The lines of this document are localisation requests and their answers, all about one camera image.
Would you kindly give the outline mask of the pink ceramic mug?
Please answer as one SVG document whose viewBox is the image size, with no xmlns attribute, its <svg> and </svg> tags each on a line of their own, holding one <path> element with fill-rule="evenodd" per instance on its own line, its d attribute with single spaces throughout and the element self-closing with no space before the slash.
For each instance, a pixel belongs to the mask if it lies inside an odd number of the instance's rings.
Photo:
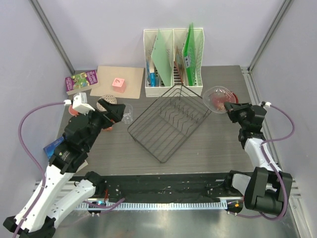
<svg viewBox="0 0 317 238">
<path fill-rule="evenodd" d="M 108 128 L 105 128 L 105 129 L 103 129 L 103 131 L 112 131 L 113 130 L 113 127 L 111 126 L 111 127 L 108 127 Z"/>
</svg>

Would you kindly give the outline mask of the brown patterned ceramic bowl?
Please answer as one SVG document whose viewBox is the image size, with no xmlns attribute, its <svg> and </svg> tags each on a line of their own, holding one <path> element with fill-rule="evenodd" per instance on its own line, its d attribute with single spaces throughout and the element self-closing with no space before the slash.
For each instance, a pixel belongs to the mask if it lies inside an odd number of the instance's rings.
<svg viewBox="0 0 317 238">
<path fill-rule="evenodd" d="M 117 104 L 117 99 L 113 95 L 103 95 L 99 99 L 104 99 L 106 102 L 111 104 Z M 100 112 L 106 111 L 106 109 L 99 102 L 96 103 L 96 106 Z"/>
</svg>

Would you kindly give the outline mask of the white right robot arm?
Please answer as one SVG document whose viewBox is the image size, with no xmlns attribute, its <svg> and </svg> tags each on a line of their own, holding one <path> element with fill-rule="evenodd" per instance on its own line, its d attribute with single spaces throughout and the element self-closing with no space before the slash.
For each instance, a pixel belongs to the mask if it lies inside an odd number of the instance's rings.
<svg viewBox="0 0 317 238">
<path fill-rule="evenodd" d="M 224 107 L 229 119 L 241 126 L 238 140 L 254 166 L 250 176 L 230 171 L 224 180 L 224 191 L 230 196 L 241 193 L 245 208 L 258 212 L 258 217 L 280 220 L 287 211 L 293 178 L 274 161 L 267 148 L 270 140 L 262 132 L 267 109 L 277 107 L 270 102 L 259 105 L 225 102 Z"/>
</svg>

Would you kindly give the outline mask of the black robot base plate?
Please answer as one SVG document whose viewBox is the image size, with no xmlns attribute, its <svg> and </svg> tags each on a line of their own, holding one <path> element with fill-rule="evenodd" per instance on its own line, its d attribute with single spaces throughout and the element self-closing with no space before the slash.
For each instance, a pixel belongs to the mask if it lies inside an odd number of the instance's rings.
<svg viewBox="0 0 317 238">
<path fill-rule="evenodd" d="M 110 202 L 203 203 L 241 197 L 229 186 L 230 173 L 103 176 L 106 188 L 98 195 Z"/>
</svg>

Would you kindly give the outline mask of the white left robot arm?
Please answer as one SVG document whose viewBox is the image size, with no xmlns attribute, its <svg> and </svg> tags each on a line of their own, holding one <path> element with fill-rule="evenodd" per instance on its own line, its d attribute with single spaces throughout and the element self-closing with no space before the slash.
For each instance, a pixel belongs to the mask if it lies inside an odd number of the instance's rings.
<svg viewBox="0 0 317 238">
<path fill-rule="evenodd" d="M 99 99 L 98 103 L 105 111 L 100 112 L 75 99 L 61 103 L 72 106 L 79 114 L 69 120 L 62 135 L 64 140 L 55 148 L 46 169 L 27 149 L 21 134 L 22 128 L 18 128 L 20 143 L 40 170 L 42 181 L 23 209 L 17 215 L 5 219 L 3 226 L 13 233 L 13 237 L 51 238 L 61 221 L 75 207 L 91 196 L 99 198 L 104 195 L 105 179 L 91 171 L 59 202 L 55 200 L 87 159 L 100 132 L 123 119 L 125 104 L 111 104 L 104 99 Z"/>
</svg>

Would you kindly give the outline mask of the pink plastic tumbler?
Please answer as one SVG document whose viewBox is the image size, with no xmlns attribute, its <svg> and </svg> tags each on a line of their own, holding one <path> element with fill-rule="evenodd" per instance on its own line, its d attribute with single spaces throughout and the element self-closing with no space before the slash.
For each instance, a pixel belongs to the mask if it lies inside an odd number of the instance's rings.
<svg viewBox="0 0 317 238">
<path fill-rule="evenodd" d="M 69 112 L 72 116 L 77 116 L 77 115 L 79 115 L 79 113 L 78 113 L 76 110 L 73 109 L 72 105 L 70 105 L 70 106 L 68 107 L 68 112 Z"/>
</svg>

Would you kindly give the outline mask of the red floral lacquer plate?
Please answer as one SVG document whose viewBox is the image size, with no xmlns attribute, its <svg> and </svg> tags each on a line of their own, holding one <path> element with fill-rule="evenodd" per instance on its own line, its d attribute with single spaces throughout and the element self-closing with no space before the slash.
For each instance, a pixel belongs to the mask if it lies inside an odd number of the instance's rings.
<svg viewBox="0 0 317 238">
<path fill-rule="evenodd" d="M 225 113 L 226 109 L 224 107 L 224 102 L 238 103 L 238 98 L 231 91 L 229 92 L 217 91 L 212 94 L 211 102 L 217 113 Z"/>
</svg>

